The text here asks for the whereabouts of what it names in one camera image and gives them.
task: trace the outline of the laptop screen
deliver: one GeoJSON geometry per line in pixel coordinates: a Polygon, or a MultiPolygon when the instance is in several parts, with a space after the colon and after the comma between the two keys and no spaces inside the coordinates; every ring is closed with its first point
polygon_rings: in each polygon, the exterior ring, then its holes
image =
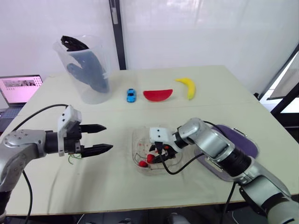
{"type": "Polygon", "coordinates": [[[0,77],[0,90],[10,104],[25,104],[42,85],[39,75],[0,77]]]}

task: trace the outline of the purple tray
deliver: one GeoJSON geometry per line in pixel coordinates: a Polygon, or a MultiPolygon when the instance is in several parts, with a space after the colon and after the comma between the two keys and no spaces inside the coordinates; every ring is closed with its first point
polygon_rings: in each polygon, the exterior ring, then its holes
{"type": "MultiPolygon", "coordinates": [[[[225,125],[217,125],[221,128],[221,130],[227,135],[228,139],[234,143],[235,147],[242,150],[246,155],[250,155],[253,158],[256,158],[258,155],[258,148],[255,143],[245,137],[243,134],[227,127],[225,125]]],[[[198,155],[201,153],[199,149],[196,149],[194,154],[198,155]]],[[[225,172],[220,171],[219,168],[215,168],[214,166],[210,165],[209,161],[207,160],[207,156],[201,156],[197,158],[197,160],[204,165],[207,169],[209,169],[213,174],[218,176],[220,179],[228,182],[232,182],[231,176],[225,172]]]]}

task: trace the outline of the laptop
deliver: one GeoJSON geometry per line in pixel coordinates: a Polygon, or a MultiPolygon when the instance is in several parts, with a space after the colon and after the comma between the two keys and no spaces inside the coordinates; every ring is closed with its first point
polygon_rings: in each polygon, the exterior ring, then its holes
{"type": "Polygon", "coordinates": [[[0,91],[9,106],[0,116],[0,132],[8,127],[42,83],[39,75],[0,77],[0,91]]]}

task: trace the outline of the clear plastic bowl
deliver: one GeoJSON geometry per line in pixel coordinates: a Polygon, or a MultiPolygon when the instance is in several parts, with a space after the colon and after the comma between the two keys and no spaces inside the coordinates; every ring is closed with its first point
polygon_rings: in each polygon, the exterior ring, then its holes
{"type": "MultiPolygon", "coordinates": [[[[148,164],[149,166],[146,168],[140,167],[138,165],[140,161],[146,161],[150,146],[150,128],[144,126],[135,129],[132,134],[132,159],[137,170],[145,175],[166,174],[167,172],[165,171],[162,163],[148,164]]],[[[151,154],[154,154],[155,156],[158,155],[157,152],[151,152],[151,154]]],[[[165,161],[165,163],[170,170],[180,169],[183,166],[183,154],[177,153],[175,158],[168,159],[165,161]]]]}

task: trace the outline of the red strawberry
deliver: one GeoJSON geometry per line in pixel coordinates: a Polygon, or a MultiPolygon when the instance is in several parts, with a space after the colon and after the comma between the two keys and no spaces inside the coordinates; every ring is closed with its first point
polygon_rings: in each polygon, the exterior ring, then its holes
{"type": "Polygon", "coordinates": [[[155,158],[154,155],[152,155],[152,154],[148,154],[146,161],[147,161],[148,163],[152,163],[154,158],[155,158]]]}
{"type": "Polygon", "coordinates": [[[148,167],[148,164],[146,163],[146,161],[143,161],[143,160],[141,160],[141,161],[138,163],[138,165],[139,165],[140,167],[148,167]]]}

